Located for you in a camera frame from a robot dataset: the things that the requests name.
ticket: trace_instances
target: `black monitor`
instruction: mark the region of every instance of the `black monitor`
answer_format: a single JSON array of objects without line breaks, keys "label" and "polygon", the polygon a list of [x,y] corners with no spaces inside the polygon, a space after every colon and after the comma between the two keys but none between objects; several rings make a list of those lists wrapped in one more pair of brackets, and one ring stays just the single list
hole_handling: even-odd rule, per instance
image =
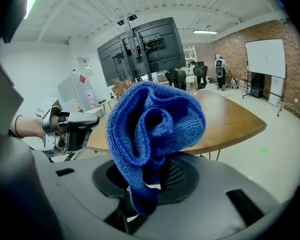
[{"label": "black monitor", "polygon": [[[138,35],[142,37],[146,56],[140,49]],[[135,45],[135,53],[134,49],[131,51],[130,44]],[[128,58],[126,61],[123,48]],[[131,38],[128,38],[127,32],[122,33],[100,46],[98,54],[107,86],[112,86],[115,78],[135,79],[149,73],[186,66],[184,50],[172,17],[136,26],[132,29]]]}]

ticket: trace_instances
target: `blue cloth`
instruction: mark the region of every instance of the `blue cloth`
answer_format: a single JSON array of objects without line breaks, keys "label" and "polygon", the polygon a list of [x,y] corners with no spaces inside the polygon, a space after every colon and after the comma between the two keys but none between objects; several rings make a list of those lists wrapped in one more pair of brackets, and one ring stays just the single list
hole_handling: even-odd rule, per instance
[{"label": "blue cloth", "polygon": [[205,129],[199,102],[184,90],[142,81],[122,95],[107,121],[106,141],[138,213],[156,208],[160,190],[146,184],[159,183],[166,155],[195,145]]}]

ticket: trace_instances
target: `table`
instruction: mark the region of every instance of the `table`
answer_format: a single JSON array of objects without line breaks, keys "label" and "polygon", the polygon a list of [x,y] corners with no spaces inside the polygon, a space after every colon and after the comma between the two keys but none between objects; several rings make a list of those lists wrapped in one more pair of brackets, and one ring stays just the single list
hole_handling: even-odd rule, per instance
[{"label": "table", "polygon": [[[198,100],[206,120],[202,139],[182,151],[192,155],[221,150],[243,142],[266,129],[267,124],[237,103],[209,90],[200,90]],[[109,115],[100,119],[92,131],[87,148],[109,153],[106,142],[106,122]]]}]

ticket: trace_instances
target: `black bracelet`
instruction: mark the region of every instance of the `black bracelet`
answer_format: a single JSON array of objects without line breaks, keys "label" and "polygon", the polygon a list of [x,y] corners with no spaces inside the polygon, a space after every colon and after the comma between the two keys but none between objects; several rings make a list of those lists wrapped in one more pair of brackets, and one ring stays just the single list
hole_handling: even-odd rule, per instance
[{"label": "black bracelet", "polygon": [[14,130],[15,130],[15,134],[18,136],[18,138],[22,138],[22,137],[18,134],[18,132],[17,132],[17,126],[16,126],[17,120],[18,120],[19,117],[22,117],[22,115],[20,114],[20,115],[18,115],[18,116],[16,117],[16,119],[15,119],[15,121],[14,121]]}]

